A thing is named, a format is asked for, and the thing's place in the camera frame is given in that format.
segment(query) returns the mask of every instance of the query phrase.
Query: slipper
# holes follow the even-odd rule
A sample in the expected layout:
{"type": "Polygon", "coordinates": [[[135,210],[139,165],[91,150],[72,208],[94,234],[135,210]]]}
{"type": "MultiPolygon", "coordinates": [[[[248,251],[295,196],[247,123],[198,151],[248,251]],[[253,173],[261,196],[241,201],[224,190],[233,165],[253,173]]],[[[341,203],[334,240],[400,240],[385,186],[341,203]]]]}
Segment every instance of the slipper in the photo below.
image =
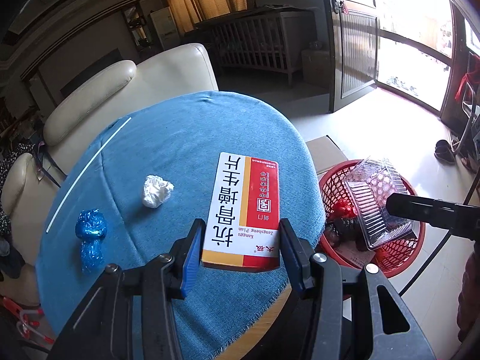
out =
{"type": "Polygon", "coordinates": [[[476,171],[473,170],[472,165],[470,163],[469,158],[462,157],[460,158],[460,161],[462,162],[462,165],[470,172],[470,173],[476,173],[476,171]]]}
{"type": "Polygon", "coordinates": [[[441,139],[435,145],[435,158],[438,159],[443,164],[454,165],[455,164],[455,156],[452,153],[452,147],[450,144],[441,139]]]}
{"type": "Polygon", "coordinates": [[[451,147],[450,144],[448,143],[448,140],[446,139],[440,139],[436,144],[435,144],[435,149],[438,149],[439,147],[451,147]]]}

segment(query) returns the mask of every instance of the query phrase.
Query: plastic container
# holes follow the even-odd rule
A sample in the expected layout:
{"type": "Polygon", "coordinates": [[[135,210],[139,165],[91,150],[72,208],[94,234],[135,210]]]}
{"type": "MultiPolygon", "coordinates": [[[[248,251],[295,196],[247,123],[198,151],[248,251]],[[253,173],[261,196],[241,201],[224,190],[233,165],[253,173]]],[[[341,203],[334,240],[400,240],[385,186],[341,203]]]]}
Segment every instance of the plastic container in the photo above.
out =
{"type": "MultiPolygon", "coordinates": [[[[319,186],[327,217],[333,212],[332,206],[337,200],[341,198],[350,199],[343,179],[361,161],[352,160],[339,163],[321,178],[319,186]]],[[[401,180],[407,191],[416,195],[412,186],[404,178],[401,178],[401,180]]],[[[376,250],[376,255],[371,262],[375,263],[387,278],[403,272],[417,258],[425,238],[425,224],[421,222],[419,227],[418,238],[397,239],[376,250]]],[[[319,247],[340,265],[354,267],[332,249],[324,236],[320,238],[319,247]]]]}
{"type": "Polygon", "coordinates": [[[408,193],[400,174],[387,159],[363,160],[343,182],[357,209],[368,249],[378,249],[412,231],[413,221],[392,216],[385,209],[392,193],[408,193]]]}

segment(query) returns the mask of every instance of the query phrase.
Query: screw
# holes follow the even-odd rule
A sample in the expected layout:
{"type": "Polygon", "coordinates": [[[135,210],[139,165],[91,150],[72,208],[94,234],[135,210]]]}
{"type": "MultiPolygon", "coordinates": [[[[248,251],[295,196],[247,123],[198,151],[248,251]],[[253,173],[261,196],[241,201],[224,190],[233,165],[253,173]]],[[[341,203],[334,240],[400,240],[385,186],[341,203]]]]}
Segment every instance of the screw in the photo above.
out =
{"type": "Polygon", "coordinates": [[[318,263],[324,263],[327,261],[327,256],[325,256],[323,253],[315,253],[312,258],[318,263]]]}
{"type": "Polygon", "coordinates": [[[172,256],[170,256],[168,253],[162,253],[158,256],[158,259],[163,263],[168,263],[172,260],[172,256]]]}
{"type": "Polygon", "coordinates": [[[117,271],[118,268],[119,266],[117,264],[107,264],[105,266],[105,273],[113,274],[117,271]]]}
{"type": "Polygon", "coordinates": [[[371,273],[371,274],[377,274],[378,273],[378,266],[376,266],[375,264],[367,264],[365,266],[365,269],[368,273],[371,273]]]}

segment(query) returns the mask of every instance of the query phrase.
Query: clear plastic tray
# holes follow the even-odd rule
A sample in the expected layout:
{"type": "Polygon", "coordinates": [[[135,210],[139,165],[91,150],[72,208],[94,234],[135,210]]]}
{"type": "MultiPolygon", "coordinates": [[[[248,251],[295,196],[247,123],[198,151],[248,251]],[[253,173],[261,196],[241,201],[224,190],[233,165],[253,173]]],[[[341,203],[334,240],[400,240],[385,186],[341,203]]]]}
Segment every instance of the clear plastic tray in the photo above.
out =
{"type": "Polygon", "coordinates": [[[400,174],[387,159],[367,158],[343,181],[357,209],[369,249],[377,249],[412,231],[411,220],[392,216],[385,208],[392,193],[408,194],[400,174]]]}

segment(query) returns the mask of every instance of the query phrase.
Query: clothing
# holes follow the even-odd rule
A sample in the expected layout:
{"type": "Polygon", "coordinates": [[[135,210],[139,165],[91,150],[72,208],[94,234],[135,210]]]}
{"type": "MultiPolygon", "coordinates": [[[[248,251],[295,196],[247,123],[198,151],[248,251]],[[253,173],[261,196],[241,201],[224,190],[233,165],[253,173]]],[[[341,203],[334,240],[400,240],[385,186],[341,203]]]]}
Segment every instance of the clothing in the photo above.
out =
{"type": "Polygon", "coordinates": [[[11,244],[11,237],[9,237],[8,241],[3,238],[2,240],[9,244],[9,252],[6,255],[0,255],[0,270],[11,279],[18,279],[22,267],[25,265],[25,260],[11,244]]]}
{"type": "Polygon", "coordinates": [[[480,314],[480,243],[475,242],[473,252],[465,264],[462,292],[458,296],[458,340],[463,342],[480,314]]]}
{"type": "Polygon", "coordinates": [[[8,256],[10,253],[10,244],[5,238],[0,237],[0,257],[8,256]]]}

